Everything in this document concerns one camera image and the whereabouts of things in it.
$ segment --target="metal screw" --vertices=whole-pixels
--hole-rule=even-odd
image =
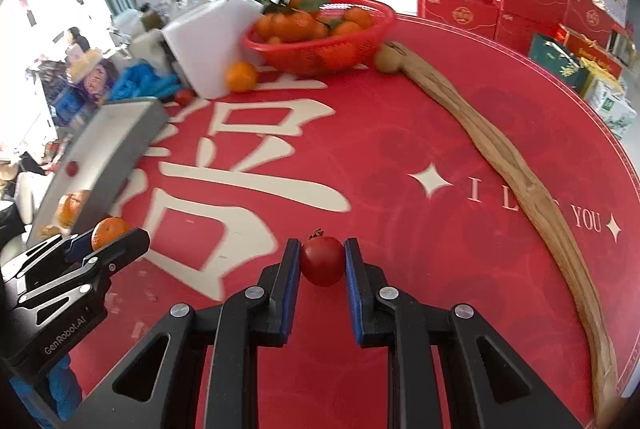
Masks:
[[[184,317],[186,314],[189,313],[189,309],[190,307],[188,304],[177,303],[171,307],[171,310],[169,310],[169,313],[171,313],[172,316],[174,317]]]
[[[378,293],[380,294],[380,297],[382,297],[383,299],[386,299],[387,301],[392,301],[393,299],[396,299],[400,295],[400,292],[398,292],[398,289],[393,288],[392,286],[385,286],[383,288],[380,288],[380,292]]]
[[[244,296],[247,299],[259,299],[264,295],[264,288],[261,286],[250,286],[244,291]]]
[[[461,319],[470,319],[474,316],[474,309],[468,304],[459,304],[453,311]]]

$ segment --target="red plastic basket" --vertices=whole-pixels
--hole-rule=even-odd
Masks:
[[[386,4],[371,0],[331,0],[322,6],[320,17],[340,17],[353,6],[367,10],[373,26],[353,34],[328,37],[316,41],[290,44],[265,44],[249,28],[242,37],[245,47],[260,52],[267,64],[286,73],[313,76],[367,63],[376,53],[388,28],[396,20],[396,12]]]

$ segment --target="green box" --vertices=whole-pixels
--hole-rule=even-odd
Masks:
[[[553,73],[577,93],[580,93],[589,75],[589,70],[583,68],[580,59],[547,35],[533,36],[529,59]]]

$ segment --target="red tablecloth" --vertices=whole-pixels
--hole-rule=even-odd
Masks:
[[[622,148],[518,54],[411,18],[390,36],[498,126],[558,200],[600,292],[622,389],[640,329],[639,184]],[[202,308],[255,284],[288,237],[322,227],[357,237],[365,261],[421,302],[475,306],[588,424],[588,346],[569,291],[458,123],[402,75],[292,79],[263,73],[317,89],[168,108],[173,123],[119,200],[152,234],[152,252],[114,277],[108,319],[72,352],[85,391],[172,304]],[[261,427],[383,429],[385,377],[385,351],[354,343],[344,280],[319,289],[302,279],[289,344],[260,350]]]

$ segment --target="wooden stick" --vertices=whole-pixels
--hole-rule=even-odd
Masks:
[[[480,154],[504,178],[555,259],[589,343],[596,424],[606,428],[620,408],[616,354],[607,335],[598,291],[558,205],[509,139],[462,98],[440,72],[402,44],[387,44],[403,55],[400,69],[404,74],[460,122]]]

